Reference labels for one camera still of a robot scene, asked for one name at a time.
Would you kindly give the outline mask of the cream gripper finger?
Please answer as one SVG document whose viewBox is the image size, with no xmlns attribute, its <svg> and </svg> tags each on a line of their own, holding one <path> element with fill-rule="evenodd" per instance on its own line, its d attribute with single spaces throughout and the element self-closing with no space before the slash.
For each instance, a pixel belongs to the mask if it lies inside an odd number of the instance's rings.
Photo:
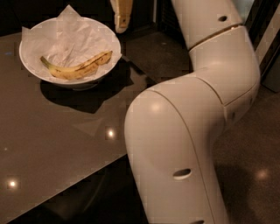
<svg viewBox="0 0 280 224">
<path fill-rule="evenodd" d="M 115 20 L 115 31 L 124 33 L 130 24 L 133 0 L 110 0 Z"/>
</svg>

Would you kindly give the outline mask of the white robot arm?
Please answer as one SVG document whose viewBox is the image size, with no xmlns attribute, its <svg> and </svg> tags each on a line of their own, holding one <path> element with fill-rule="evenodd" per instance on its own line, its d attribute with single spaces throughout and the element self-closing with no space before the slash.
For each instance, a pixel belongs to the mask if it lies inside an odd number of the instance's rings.
<svg viewBox="0 0 280 224">
<path fill-rule="evenodd" d="M 150 224 L 230 224 L 212 148 L 254 102 L 259 64 L 231 0 L 171 2 L 193 71 L 130 104 L 130 167 Z"/>
</svg>

